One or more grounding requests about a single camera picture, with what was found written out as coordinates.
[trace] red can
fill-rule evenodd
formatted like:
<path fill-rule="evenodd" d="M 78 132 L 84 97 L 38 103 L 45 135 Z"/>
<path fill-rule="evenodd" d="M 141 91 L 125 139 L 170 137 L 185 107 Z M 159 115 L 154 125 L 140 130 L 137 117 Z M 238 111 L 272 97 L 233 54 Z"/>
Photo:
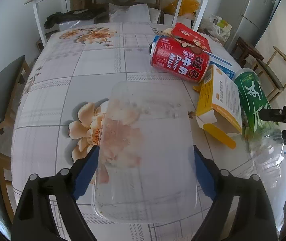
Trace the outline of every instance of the red can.
<path fill-rule="evenodd" d="M 151 65 L 184 80 L 200 82 L 209 67 L 210 56 L 198 46 L 169 36 L 156 38 L 150 47 Z"/>

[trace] translucent plastic container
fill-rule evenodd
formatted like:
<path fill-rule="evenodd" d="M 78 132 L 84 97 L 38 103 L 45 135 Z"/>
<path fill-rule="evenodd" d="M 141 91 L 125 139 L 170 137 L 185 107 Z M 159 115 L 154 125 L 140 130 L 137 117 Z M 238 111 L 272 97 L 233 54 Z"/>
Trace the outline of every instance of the translucent plastic container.
<path fill-rule="evenodd" d="M 113 222 L 162 223 L 195 214 L 196 202 L 184 97 L 168 85 L 116 84 L 103 121 L 96 213 Z"/>

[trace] floral tablecloth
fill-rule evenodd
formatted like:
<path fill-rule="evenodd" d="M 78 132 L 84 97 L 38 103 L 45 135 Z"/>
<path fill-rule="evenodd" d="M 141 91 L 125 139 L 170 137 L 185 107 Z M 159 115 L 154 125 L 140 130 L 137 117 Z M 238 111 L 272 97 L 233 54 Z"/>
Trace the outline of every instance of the floral tablecloth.
<path fill-rule="evenodd" d="M 55 175 L 97 143 L 104 102 L 116 83 L 128 80 L 171 85 L 182 91 L 189 110 L 195 110 L 198 93 L 192 83 L 150 66 L 148 47 L 155 33 L 165 28 L 147 23 L 104 23 L 51 36 L 29 76 L 15 120 L 12 179 L 17 202 L 30 174 Z M 240 69 L 220 44 L 207 38 L 214 54 L 231 62 L 234 71 Z M 90 113 L 90 122 L 84 112 Z M 190 124 L 194 144 L 220 169 L 240 177 L 252 169 L 241 138 L 236 138 L 236 148 L 231 150 L 200 129 L 195 119 L 190 119 Z M 90 184 L 77 204 L 98 241 L 111 237 L 125 241 L 190 240 L 211 206 L 211 199 L 198 186 L 197 211 L 187 218 L 167 224 L 121 224 L 95 214 L 92 191 Z M 59 233 L 69 240 L 55 197 L 50 200 Z"/>

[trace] white table leg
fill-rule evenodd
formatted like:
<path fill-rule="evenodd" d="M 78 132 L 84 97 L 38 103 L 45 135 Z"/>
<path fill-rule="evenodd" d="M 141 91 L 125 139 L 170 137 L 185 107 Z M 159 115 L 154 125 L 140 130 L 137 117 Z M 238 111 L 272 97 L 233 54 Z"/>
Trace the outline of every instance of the white table leg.
<path fill-rule="evenodd" d="M 182 3 L 182 0 L 178 0 L 178 5 L 176 6 L 174 18 L 173 18 L 173 21 L 172 21 L 172 26 L 174 26 L 176 24 L 176 21 L 178 20 L 178 15 L 179 15 L 181 3 Z"/>
<path fill-rule="evenodd" d="M 66 0 L 67 11 L 70 12 L 70 0 Z"/>
<path fill-rule="evenodd" d="M 46 39 L 45 32 L 44 32 L 44 26 L 41 25 L 41 22 L 39 21 L 38 3 L 33 2 L 33 8 L 34 8 L 34 14 L 35 14 L 35 19 L 36 19 L 38 32 L 39 32 L 39 35 L 41 37 L 41 42 L 42 42 L 42 44 L 43 44 L 43 46 L 45 48 L 46 43 L 47 43 L 47 39 Z"/>
<path fill-rule="evenodd" d="M 201 23 L 201 20 L 202 20 L 202 17 L 203 17 L 203 14 L 204 14 L 207 2 L 208 2 L 208 0 L 202 0 L 201 1 L 201 5 L 200 5 L 200 8 L 198 10 L 198 14 L 197 14 L 197 16 L 196 16 L 196 18 L 194 20 L 194 24 L 193 24 L 193 27 L 192 27 L 192 30 L 195 31 L 195 32 L 197 31 L 197 29 L 200 26 L 200 23 Z"/>

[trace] white figure logo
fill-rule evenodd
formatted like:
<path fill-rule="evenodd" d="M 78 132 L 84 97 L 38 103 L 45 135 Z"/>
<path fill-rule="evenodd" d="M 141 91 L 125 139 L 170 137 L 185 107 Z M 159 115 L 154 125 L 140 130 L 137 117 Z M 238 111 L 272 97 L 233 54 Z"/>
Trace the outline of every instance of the white figure logo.
<path fill-rule="evenodd" d="M 246 86 L 243 86 L 243 87 L 248 90 L 248 94 L 249 95 L 251 95 L 252 97 L 256 97 L 256 95 L 258 95 L 259 100 L 261 100 L 259 93 L 256 92 L 256 90 L 255 90 L 254 81 L 252 81 L 252 86 L 251 87 L 246 87 Z"/>

